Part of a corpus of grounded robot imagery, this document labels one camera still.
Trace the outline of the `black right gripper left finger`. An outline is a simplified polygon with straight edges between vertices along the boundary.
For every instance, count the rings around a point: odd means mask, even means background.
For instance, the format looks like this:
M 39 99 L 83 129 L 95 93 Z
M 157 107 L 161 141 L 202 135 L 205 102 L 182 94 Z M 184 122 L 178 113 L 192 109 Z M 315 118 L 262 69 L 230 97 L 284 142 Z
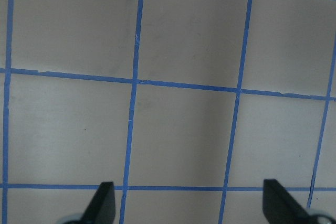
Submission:
M 79 223 L 113 224 L 116 216 L 113 182 L 102 182 Z

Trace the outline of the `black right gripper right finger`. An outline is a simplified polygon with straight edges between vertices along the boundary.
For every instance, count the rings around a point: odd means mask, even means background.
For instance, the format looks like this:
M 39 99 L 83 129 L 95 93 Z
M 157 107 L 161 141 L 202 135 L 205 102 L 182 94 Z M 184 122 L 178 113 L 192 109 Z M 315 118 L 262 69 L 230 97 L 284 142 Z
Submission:
M 263 214 L 270 224 L 315 223 L 315 217 L 309 215 L 276 179 L 264 180 L 262 203 Z

